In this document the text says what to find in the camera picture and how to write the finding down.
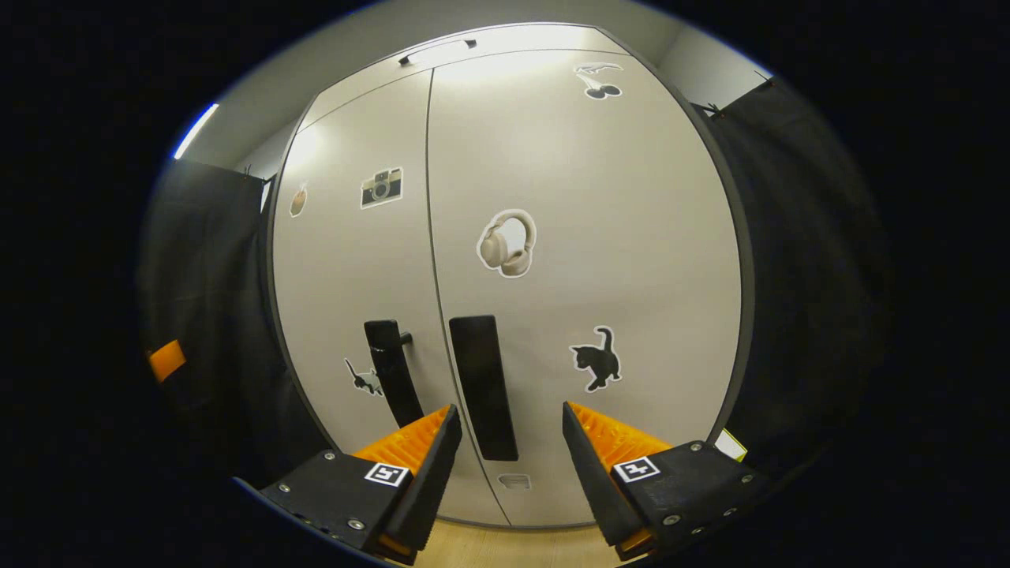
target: cabinet top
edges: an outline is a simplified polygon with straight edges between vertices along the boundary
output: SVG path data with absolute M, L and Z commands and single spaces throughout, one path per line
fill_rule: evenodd
M 527 22 L 450 33 L 385 57 L 324 89 L 310 103 L 298 131 L 369 91 L 415 73 L 484 56 L 539 50 L 629 55 L 599 28 L 583 24 Z

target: black cat sticker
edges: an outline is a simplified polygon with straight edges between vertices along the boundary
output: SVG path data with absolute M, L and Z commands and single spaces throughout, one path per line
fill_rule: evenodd
M 346 357 L 343 358 L 343 362 L 347 364 L 350 375 L 355 377 L 355 388 L 367 391 L 372 396 L 386 396 L 382 393 L 382 384 L 379 382 L 379 375 L 376 374 L 375 369 L 359 375 L 355 372 L 355 368 L 350 366 L 350 361 L 347 361 Z
M 607 388 L 608 381 L 621 380 L 621 360 L 614 353 L 613 329 L 597 325 L 593 330 L 603 336 L 602 345 L 577 345 L 569 348 L 575 354 L 575 368 L 580 371 L 588 370 L 593 375 L 593 380 L 586 385 L 586 392 Z

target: door handle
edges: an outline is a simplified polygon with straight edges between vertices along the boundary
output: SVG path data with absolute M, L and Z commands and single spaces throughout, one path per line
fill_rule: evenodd
M 453 317 L 448 320 L 456 366 L 470 423 L 485 460 L 519 459 L 512 430 L 498 327 L 494 315 Z
M 410 370 L 407 369 L 407 359 L 403 356 L 403 346 L 412 342 L 413 338 L 410 334 L 400 333 L 396 319 L 366 321 L 365 338 L 396 423 L 403 428 L 423 417 L 414 381 L 410 379 Z
M 477 46 L 477 39 L 453 39 L 451 41 L 446 41 L 444 43 L 439 43 L 437 45 L 431 45 L 431 46 L 428 46 L 428 48 L 424 48 L 423 50 L 417 50 L 416 52 L 414 52 L 412 54 L 407 54 L 406 56 L 403 56 L 402 58 L 400 58 L 400 65 L 404 66 L 404 65 L 410 65 L 412 63 L 417 63 L 416 62 L 417 55 L 418 54 L 422 54 L 424 52 L 427 52 L 428 50 L 437 50 L 438 48 L 444 48 L 446 45 L 457 45 L 459 43 L 466 43 L 467 44 L 467 49 L 468 50 L 472 50 L 472 49 L 474 49 L 474 48 Z

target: cabinet door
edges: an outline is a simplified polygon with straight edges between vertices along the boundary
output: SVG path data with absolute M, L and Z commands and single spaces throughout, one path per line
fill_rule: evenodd
M 404 353 L 425 413 L 459 405 L 428 232 L 424 144 L 430 81 L 430 72 L 397 81 L 299 132 L 279 188 L 274 281 L 280 324 L 306 397 L 345 453 L 399 428 L 385 396 L 372 391 L 378 381 L 365 321 L 396 319 L 401 332 L 411 334 Z M 374 189 L 377 173 L 396 169 L 399 199 L 363 205 L 367 180 Z M 293 200 L 303 190 L 294 214 Z M 356 386 L 344 359 L 368 386 Z M 466 424 L 464 436 L 439 512 L 504 524 Z
M 678 445 L 709 436 L 726 395 L 740 271 L 712 159 L 636 60 L 568 51 L 435 69 L 428 152 L 443 323 L 497 322 L 518 461 L 486 461 L 492 486 L 512 525 L 592 522 L 564 401 Z M 479 243 L 509 209 L 536 238 L 528 272 L 506 278 Z

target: headphones sticker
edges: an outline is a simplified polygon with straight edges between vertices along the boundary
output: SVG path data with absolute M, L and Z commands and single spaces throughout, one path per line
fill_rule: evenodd
M 624 71 L 624 69 L 615 63 L 584 63 L 582 65 L 576 66 L 573 70 L 575 71 L 575 76 L 582 79 L 582 82 L 586 84 L 586 96 L 594 100 L 602 100 L 607 97 L 619 97 L 621 96 L 621 90 L 616 85 L 610 85 L 607 83 L 600 83 L 595 79 L 590 79 L 586 75 L 580 75 L 585 73 L 587 75 L 596 75 L 605 69 L 615 69 L 617 71 Z
M 518 222 L 506 224 L 510 219 Z M 516 225 L 524 229 L 524 235 L 519 236 Z M 512 247 L 509 247 L 510 241 L 513 242 Z M 534 245 L 536 225 L 533 217 L 522 209 L 506 209 L 495 215 L 481 231 L 477 241 L 477 258 L 481 259 L 484 268 L 498 271 L 503 278 L 519 278 L 529 272 L 533 264 Z
M 387 168 L 362 182 L 362 209 L 403 197 L 403 168 Z
M 595 345 L 576 345 L 569 348 L 574 356 L 575 368 L 578 371 L 589 371 L 593 380 L 586 385 L 586 392 L 607 388 L 607 381 L 621 380 L 621 360 L 614 353 L 614 332 L 607 325 L 597 325 L 593 328 L 603 337 L 603 343 Z
M 298 193 L 291 199 L 291 216 L 297 217 L 302 214 L 302 209 L 305 208 L 305 201 L 309 198 L 309 184 L 308 182 L 302 182 L 298 186 Z
M 379 382 L 379 375 L 376 374 L 375 369 L 359 375 L 355 372 L 355 368 L 350 366 L 350 361 L 347 361 L 346 357 L 343 358 L 343 362 L 347 364 L 350 376 L 355 377 L 355 388 L 367 391 L 372 396 L 386 396 L 382 393 L 382 383 Z

